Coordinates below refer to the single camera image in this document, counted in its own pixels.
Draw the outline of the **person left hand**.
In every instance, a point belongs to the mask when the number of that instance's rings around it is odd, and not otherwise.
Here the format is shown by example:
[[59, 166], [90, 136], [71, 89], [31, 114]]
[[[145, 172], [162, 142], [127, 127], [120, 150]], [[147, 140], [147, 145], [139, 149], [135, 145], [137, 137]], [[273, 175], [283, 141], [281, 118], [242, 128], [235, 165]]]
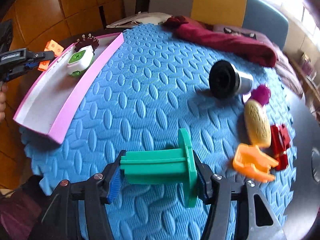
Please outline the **person left hand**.
[[5, 108], [6, 108], [6, 92], [7, 92], [7, 84], [2, 83], [1, 91], [0, 91], [0, 122], [5, 119]]

